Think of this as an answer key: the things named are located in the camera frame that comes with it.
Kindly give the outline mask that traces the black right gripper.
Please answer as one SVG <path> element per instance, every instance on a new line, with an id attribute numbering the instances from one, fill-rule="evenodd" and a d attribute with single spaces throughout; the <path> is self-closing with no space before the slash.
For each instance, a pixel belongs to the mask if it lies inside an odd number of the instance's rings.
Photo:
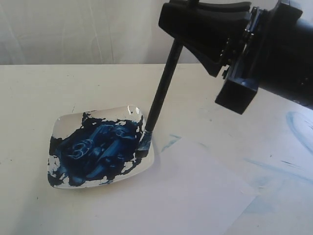
<path id="1" fill-rule="evenodd" d="M 250 12 L 250 7 L 248 1 L 199 2 L 194 7 L 186 1 L 170 1 L 162 6 L 158 22 L 211 76 L 230 65 L 223 73 L 224 84 L 215 103 L 240 115 L 258 92 L 256 70 L 267 30 L 268 11 L 253 7 Z"/>

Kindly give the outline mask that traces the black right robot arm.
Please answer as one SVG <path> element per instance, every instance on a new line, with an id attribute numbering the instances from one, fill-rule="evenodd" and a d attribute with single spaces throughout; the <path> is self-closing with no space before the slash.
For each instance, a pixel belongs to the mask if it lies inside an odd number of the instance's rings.
<path id="1" fill-rule="evenodd" d="M 188 6 L 171 0 L 158 25 L 179 40 L 224 84 L 215 102 L 242 114 L 264 89 L 302 106 L 313 106 L 313 25 L 292 0 L 271 10 L 248 1 Z"/>

